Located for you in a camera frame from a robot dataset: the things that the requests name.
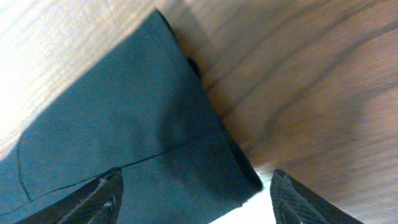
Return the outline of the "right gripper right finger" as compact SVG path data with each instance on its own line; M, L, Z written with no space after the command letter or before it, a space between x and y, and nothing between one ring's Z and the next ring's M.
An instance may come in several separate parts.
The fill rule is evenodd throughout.
M361 224L280 169L273 173L270 194L277 224Z

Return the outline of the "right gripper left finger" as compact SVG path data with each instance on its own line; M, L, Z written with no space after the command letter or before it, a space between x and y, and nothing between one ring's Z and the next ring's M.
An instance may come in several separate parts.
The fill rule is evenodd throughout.
M21 220L21 223L115 224L122 204L121 169L112 168L57 203Z

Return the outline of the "black leggings with orange waistband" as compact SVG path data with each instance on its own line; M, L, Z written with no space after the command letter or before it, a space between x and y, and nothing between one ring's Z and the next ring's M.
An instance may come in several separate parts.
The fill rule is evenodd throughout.
M1 162L1 222L113 167L124 181L119 223L210 223L262 189L159 11L22 133Z

